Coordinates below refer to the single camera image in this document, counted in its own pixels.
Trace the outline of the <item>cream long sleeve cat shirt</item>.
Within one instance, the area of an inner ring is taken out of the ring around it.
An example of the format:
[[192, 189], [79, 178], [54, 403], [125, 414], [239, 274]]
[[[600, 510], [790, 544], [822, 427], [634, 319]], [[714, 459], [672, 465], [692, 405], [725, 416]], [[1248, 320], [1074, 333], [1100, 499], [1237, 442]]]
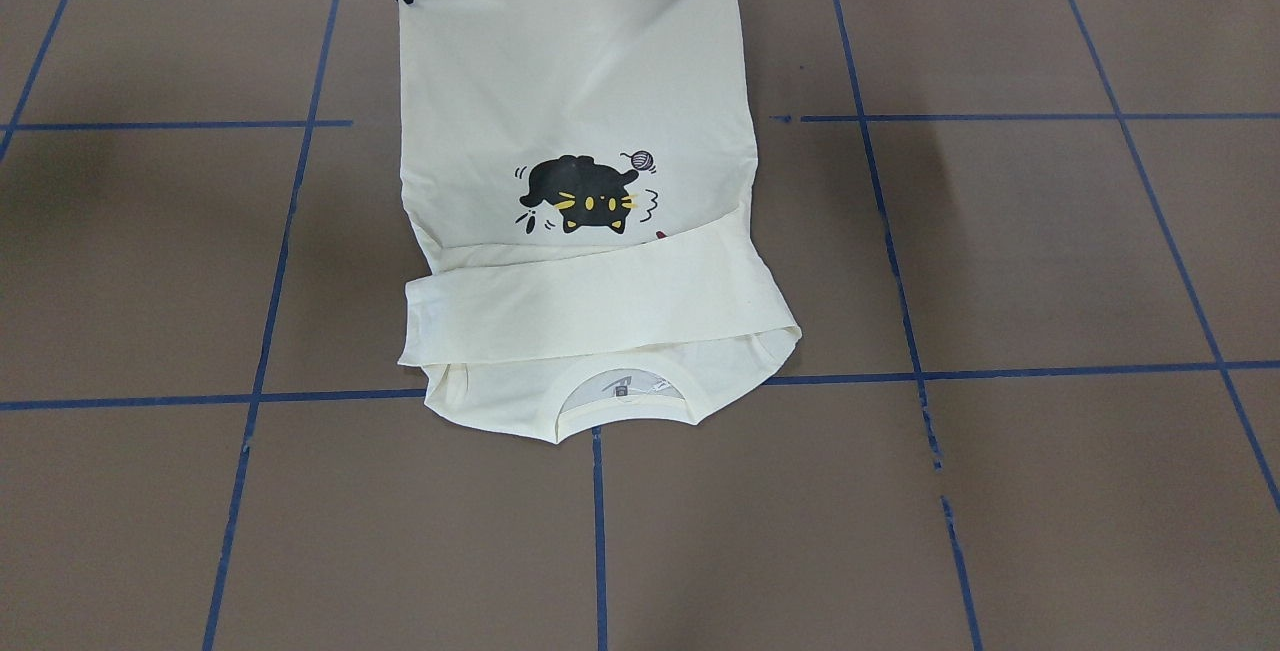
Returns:
[[399, 363], [457, 426], [698, 426], [803, 333], [751, 238], [739, 0], [413, 0]]

